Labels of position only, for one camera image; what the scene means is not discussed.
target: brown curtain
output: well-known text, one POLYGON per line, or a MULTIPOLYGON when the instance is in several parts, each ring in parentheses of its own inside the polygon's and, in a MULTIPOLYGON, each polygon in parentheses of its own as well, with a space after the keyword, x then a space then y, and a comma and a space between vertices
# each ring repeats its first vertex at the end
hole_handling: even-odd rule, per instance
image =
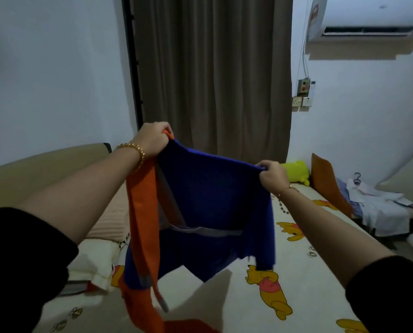
POLYGON ((133 0, 145 122, 188 147, 285 162, 293 0, 133 0))

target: stuffed toy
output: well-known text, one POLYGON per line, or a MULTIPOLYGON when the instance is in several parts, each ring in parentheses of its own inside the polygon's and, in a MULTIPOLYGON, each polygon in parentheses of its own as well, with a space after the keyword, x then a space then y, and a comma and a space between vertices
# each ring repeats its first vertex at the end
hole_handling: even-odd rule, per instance
POLYGON ((304 161, 299 160, 296 162, 281 163, 281 166, 287 169, 288 181, 301 182, 307 187, 310 185, 308 180, 310 174, 304 161))

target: hand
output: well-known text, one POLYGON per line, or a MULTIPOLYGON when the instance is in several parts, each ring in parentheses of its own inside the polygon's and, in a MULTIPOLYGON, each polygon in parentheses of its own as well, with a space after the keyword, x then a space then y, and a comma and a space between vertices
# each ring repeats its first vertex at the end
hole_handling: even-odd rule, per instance
POLYGON ((131 140, 131 143, 140 146, 145 152, 145 158, 155 157, 168 144, 168 136, 162 133, 167 130, 173 134, 171 126, 167 122, 144 123, 137 135, 131 140))
POLYGON ((277 161, 262 160, 256 166, 265 167, 266 170, 259 174, 262 186, 271 194, 278 195, 290 187, 287 170, 277 161))

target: air conditioner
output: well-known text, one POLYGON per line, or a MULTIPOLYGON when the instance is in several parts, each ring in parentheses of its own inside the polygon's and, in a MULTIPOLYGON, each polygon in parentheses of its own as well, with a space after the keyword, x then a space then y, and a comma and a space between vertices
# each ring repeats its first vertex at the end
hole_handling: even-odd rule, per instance
POLYGON ((313 0, 308 42, 413 39, 413 0, 313 0))

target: white wall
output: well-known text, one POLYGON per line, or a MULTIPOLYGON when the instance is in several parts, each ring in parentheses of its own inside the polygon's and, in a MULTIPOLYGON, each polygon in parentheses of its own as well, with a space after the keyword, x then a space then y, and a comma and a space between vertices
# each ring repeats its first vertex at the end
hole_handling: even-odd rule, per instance
MULTIPOLYGON (((294 0, 293 85, 304 77, 300 58, 312 1, 294 0)), ((308 67, 316 81, 314 105, 293 112, 287 161, 310 164, 314 152, 341 179, 360 172, 376 184, 413 156, 413 52, 389 60, 309 60, 308 67)))
POLYGON ((0 0, 0 165, 136 132, 120 0, 0 0))

